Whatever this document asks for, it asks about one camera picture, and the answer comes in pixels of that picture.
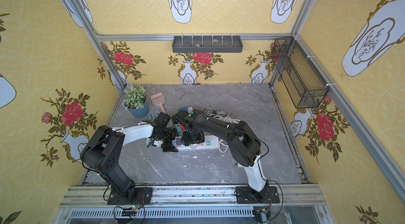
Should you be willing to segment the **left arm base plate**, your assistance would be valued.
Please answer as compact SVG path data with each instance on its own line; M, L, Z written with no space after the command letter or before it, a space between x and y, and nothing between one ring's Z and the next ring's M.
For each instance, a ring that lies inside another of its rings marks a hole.
M112 189L107 200L107 205L149 205L152 196L152 187L132 188L124 196Z

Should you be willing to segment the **white power strip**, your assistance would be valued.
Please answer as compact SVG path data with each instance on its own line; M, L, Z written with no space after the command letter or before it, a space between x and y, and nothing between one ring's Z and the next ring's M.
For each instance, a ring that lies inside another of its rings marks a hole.
M219 138L214 135L205 135L205 142L201 144L194 144L188 147L182 145L181 147L176 147L178 151L198 151L198 150L212 150L218 149Z

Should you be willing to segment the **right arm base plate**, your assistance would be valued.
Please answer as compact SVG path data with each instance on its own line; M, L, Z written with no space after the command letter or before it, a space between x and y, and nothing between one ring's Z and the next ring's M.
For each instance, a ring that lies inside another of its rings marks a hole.
M238 204L279 204L281 201L277 188L269 186L260 192L250 187L236 187L234 195Z

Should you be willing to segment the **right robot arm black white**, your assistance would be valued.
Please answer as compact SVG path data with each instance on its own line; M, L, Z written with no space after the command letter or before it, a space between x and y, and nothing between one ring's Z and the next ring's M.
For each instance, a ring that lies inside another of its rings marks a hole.
M184 145L203 143L205 132L227 142L232 157L245 169L248 186L256 192L263 191L266 179L260 167L262 143L246 122L235 124L221 121L200 110L190 113L181 110L172 116L172 121L184 127L185 132L181 137Z

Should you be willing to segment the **grey purple plug adapter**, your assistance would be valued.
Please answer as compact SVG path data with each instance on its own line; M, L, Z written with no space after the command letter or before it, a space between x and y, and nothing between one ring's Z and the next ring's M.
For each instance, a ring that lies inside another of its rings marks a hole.
M176 147L181 147L182 146L182 142L181 142L181 137L176 137L175 138L175 146Z

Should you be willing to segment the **grey wall shelf tray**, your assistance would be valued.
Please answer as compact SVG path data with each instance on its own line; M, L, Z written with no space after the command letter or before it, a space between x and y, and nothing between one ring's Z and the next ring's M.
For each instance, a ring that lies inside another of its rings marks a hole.
M238 35L181 35L172 42L174 53L241 53L243 42Z

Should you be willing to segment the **blue cube socket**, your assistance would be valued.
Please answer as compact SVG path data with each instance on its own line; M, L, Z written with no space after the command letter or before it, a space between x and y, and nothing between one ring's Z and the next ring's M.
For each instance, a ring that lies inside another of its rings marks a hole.
M184 112L188 113L188 108L182 107L182 108L179 108L178 111L184 111Z

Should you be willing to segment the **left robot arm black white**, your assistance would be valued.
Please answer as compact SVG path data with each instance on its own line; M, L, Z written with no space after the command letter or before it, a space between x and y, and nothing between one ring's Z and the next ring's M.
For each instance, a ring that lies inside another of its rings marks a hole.
M161 142L164 152L178 152L173 146L176 130L167 127L170 120L168 114L161 112L153 121L144 120L121 128L100 126L82 150L80 159L89 169L99 173L113 192L127 200L134 199L139 194L135 189L135 182L119 165L122 147L149 138L152 143Z

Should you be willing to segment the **potted green plant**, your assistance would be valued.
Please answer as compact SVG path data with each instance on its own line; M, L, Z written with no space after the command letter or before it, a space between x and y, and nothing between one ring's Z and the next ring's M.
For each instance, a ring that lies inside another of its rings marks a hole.
M145 88L141 85L128 84L124 92L127 97L123 100L123 105L131 115L136 118L146 117L149 113Z

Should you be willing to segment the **pink plastic scoop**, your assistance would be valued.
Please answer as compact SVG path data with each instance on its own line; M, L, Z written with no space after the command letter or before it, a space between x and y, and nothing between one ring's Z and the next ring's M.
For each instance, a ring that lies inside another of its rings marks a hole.
M152 95L150 97L152 103L154 106L159 107L161 112L166 113L166 110L164 109L164 103L166 102L166 99L163 95L163 93L157 93L155 95Z

